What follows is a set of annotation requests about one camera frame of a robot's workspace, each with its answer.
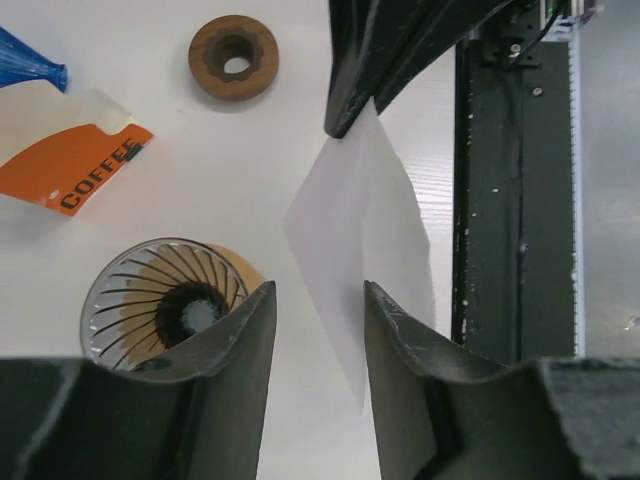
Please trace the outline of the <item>orange coffee filter box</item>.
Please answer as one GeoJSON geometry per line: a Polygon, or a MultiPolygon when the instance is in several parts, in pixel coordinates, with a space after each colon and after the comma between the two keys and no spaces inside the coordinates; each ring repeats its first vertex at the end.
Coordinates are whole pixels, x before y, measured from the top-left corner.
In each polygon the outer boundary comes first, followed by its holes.
{"type": "Polygon", "coordinates": [[[1,89],[1,193],[67,216],[152,140],[98,89],[64,94],[45,80],[1,89]]]}

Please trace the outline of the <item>white paper coffee filter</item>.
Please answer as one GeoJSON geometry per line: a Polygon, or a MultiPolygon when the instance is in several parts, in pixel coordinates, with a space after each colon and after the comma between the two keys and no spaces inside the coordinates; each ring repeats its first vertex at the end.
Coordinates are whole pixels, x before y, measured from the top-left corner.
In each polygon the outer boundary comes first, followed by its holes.
{"type": "Polygon", "coordinates": [[[430,241],[412,182],[368,102],[328,138],[285,215],[284,231],[358,410],[368,403],[364,284],[436,325],[430,241]]]}

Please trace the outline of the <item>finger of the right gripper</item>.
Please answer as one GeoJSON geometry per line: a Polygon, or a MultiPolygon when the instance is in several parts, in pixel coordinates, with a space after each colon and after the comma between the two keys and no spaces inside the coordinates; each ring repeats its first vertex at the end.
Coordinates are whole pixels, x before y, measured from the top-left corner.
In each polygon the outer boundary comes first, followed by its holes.
{"type": "Polygon", "coordinates": [[[332,69],[325,132],[344,137],[369,100],[383,112],[414,77],[508,4],[331,1],[332,69]]]}

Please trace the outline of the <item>clear glass dripper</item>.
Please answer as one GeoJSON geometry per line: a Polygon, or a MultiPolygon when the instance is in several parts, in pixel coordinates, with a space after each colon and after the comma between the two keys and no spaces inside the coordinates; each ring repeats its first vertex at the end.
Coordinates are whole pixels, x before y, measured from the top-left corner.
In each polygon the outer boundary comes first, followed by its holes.
{"type": "Polygon", "coordinates": [[[107,368],[133,370],[217,323],[263,281],[223,246],[175,237],[142,242],[90,287],[80,320],[83,353],[107,368]]]}

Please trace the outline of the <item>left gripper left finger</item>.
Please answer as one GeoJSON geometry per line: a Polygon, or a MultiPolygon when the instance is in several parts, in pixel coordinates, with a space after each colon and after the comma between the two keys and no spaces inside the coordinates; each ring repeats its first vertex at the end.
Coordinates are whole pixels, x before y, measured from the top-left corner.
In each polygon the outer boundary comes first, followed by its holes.
{"type": "Polygon", "coordinates": [[[132,371],[80,358],[1,363],[5,479],[253,479],[276,285],[132,371]]]}

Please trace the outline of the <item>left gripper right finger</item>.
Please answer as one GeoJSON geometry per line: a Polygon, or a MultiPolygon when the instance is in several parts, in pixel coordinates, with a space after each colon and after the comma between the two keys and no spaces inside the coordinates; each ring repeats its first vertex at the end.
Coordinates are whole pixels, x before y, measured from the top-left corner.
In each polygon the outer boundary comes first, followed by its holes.
{"type": "Polygon", "coordinates": [[[639,362],[507,367],[364,285],[365,344],[385,479],[635,479],[639,362]]]}

